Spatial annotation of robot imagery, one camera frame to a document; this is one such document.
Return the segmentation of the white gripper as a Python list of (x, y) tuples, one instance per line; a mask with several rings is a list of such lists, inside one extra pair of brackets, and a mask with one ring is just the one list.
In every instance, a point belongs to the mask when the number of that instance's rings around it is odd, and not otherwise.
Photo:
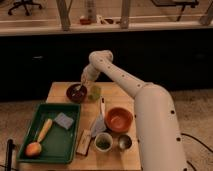
[(98, 78), (98, 71), (91, 65), (87, 65), (81, 74), (81, 83), (86, 85), (89, 82), (94, 82)]

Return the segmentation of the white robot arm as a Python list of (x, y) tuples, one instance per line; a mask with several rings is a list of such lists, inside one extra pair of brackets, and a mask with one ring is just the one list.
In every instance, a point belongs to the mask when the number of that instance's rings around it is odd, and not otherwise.
[(136, 136), (143, 171), (188, 171), (179, 123), (170, 93), (113, 64), (110, 50), (93, 51), (81, 79), (107, 75), (134, 100)]

